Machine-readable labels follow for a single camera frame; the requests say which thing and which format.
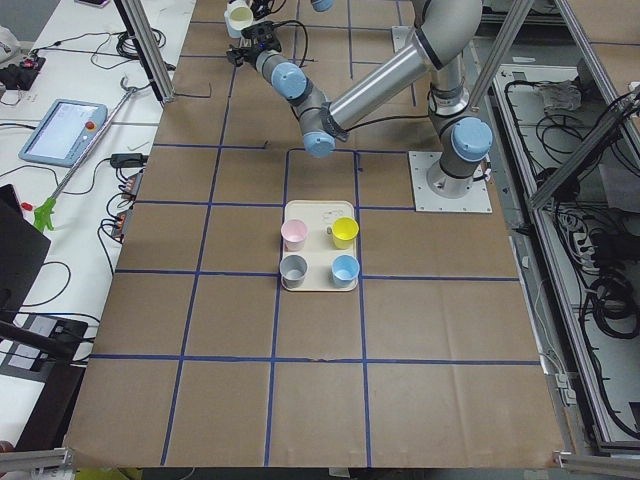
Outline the grey plastic cup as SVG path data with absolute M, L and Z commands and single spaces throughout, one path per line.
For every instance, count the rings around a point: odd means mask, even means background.
M 308 272 L 308 264 L 301 255 L 288 255 L 279 264 L 282 285 L 287 289 L 301 287 Z

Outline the teach pendant tablet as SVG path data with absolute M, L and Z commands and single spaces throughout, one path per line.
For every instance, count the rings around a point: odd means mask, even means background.
M 107 119 L 103 104 L 57 99 L 18 153 L 21 160 L 69 168 Z

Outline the yellow plastic cup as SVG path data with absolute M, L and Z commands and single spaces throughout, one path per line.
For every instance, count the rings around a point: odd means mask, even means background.
M 338 218 L 331 226 L 333 244 L 340 250 L 351 248 L 358 234 L 359 224 L 350 217 Z

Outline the aluminium frame post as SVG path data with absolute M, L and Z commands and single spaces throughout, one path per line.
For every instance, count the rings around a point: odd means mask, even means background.
M 162 105 L 166 105 L 174 99 L 174 86 L 142 2 L 114 0 L 114 3 L 127 34 L 133 41 L 156 99 Z

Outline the light blue cup far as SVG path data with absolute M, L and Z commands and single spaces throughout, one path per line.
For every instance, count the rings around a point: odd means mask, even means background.
M 336 288 L 347 288 L 360 274 L 360 263 L 351 255 L 340 255 L 331 264 L 332 281 Z

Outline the cream serving tray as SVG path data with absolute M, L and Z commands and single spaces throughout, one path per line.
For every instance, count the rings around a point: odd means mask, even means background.
M 301 287 L 287 289 L 291 292 L 347 292 L 355 289 L 358 279 L 347 288 L 336 288 L 332 281 L 331 264 L 340 255 L 351 255 L 357 259 L 357 238 L 351 248 L 337 249 L 332 241 L 331 226 L 341 217 L 355 219 L 355 210 L 351 203 L 342 200 L 316 201 L 293 200 L 286 204 L 284 222 L 299 219 L 306 223 L 309 233 L 304 248 L 300 251 L 286 251 L 282 245 L 282 259 L 296 254 L 305 258 L 308 272 Z

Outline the pink plastic cup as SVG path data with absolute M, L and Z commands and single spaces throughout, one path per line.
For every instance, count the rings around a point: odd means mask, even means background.
M 309 230 L 304 221 L 290 219 L 282 224 L 280 233 L 285 250 L 295 252 L 304 248 Z

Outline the reacher grabber tool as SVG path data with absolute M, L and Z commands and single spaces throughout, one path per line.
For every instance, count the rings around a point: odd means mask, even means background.
M 106 135 L 106 132 L 109 130 L 111 124 L 113 123 L 116 115 L 125 105 L 125 103 L 136 93 L 145 88 L 149 87 L 149 84 L 143 87 L 129 86 L 128 85 L 128 77 L 123 76 L 120 80 L 120 87 L 124 90 L 124 95 L 119 100 L 117 105 L 111 110 L 111 112 L 106 117 L 103 124 L 97 130 L 95 136 L 89 141 L 89 143 L 83 148 L 78 159 L 73 163 L 70 167 L 66 175 L 59 182 L 57 187 L 53 190 L 53 192 L 49 195 L 49 197 L 43 202 L 42 205 L 38 206 L 34 210 L 34 227 L 43 233 L 45 230 L 53 231 L 53 223 L 51 217 L 54 213 L 54 206 L 56 205 L 56 201 L 58 197 L 63 193 L 67 184 L 71 181 L 75 173 L 84 165 L 88 157 L 91 155 L 92 151 L 101 141 L 101 139 Z

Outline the white plastic cup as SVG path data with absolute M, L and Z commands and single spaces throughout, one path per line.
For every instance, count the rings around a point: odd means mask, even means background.
M 254 15 L 247 1 L 233 0 L 226 5 L 224 20 L 229 36 L 239 39 L 242 30 L 253 25 Z

